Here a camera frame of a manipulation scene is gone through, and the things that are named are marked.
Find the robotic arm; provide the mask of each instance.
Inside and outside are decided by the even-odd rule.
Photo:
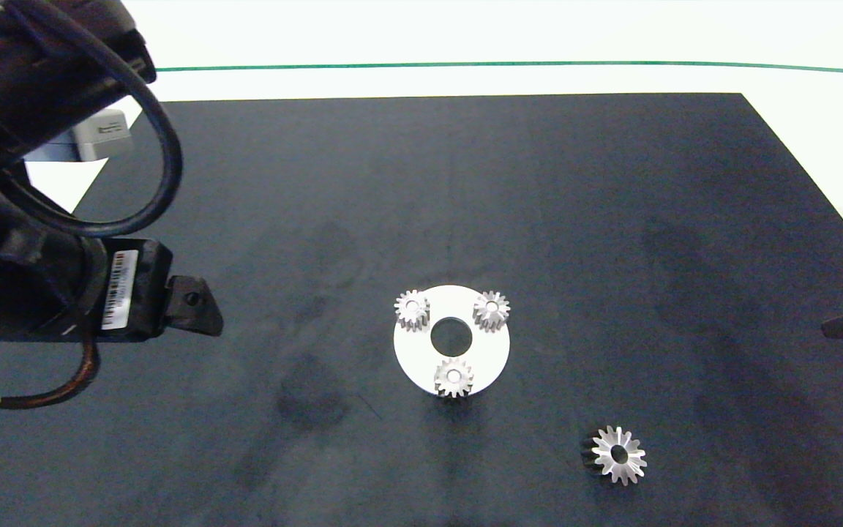
[[[119,0],[0,1],[0,340],[81,340],[84,347],[69,391],[0,397],[0,408],[79,393],[96,374],[97,341],[147,340],[167,326],[222,331],[204,280],[169,277],[173,255],[157,241],[117,237],[160,217],[181,181],[180,143],[145,84],[154,78]],[[127,93],[160,138],[160,186],[126,219],[79,220],[31,186],[23,158]]]

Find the white background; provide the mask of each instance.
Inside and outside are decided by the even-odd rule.
[[[843,2],[125,4],[157,67],[623,60],[843,69]],[[843,73],[703,66],[192,71],[162,72],[153,90],[161,100],[743,93],[843,216]],[[131,100],[116,106],[130,122],[138,115]],[[102,165],[35,163],[29,171],[72,208]]]

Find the barcode label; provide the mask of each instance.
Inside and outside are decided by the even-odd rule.
[[[103,308],[102,329],[121,329],[128,326],[128,313],[132,304],[132,283],[135,281],[137,263],[137,250],[118,250],[113,254],[110,286],[106,290],[106,307]]]

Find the gear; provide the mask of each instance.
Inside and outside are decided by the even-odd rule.
[[[457,358],[445,360],[435,370],[435,391],[441,397],[466,397],[471,393],[474,376],[471,367]]]
[[[483,291],[474,302],[474,323],[486,331],[496,331],[509,319],[509,303],[499,291]]]
[[[603,465],[600,476],[610,475],[612,483],[620,480],[625,487],[626,480],[636,483],[636,476],[642,477],[642,467],[646,462],[642,460],[645,450],[641,450],[640,440],[630,441],[629,431],[623,432],[622,427],[616,427],[616,431],[608,426],[607,431],[598,430],[598,436],[592,438],[596,447],[591,452],[596,454],[595,465]]]
[[[427,326],[431,304],[417,289],[405,291],[395,300],[395,314],[400,326],[409,331],[418,331]]]

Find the white disc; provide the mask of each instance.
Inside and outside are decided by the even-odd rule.
[[[456,358],[463,360],[474,376],[471,395],[492,384],[503,372],[509,359],[509,328],[503,324],[496,331],[487,331],[474,323],[474,302],[480,293],[460,285],[439,285],[420,291],[428,299],[431,315],[428,325],[411,331],[395,324],[392,343],[402,370],[422,390],[437,395],[435,370],[451,357],[443,356],[431,343],[431,328],[444,319],[462,321],[471,328],[471,347]]]

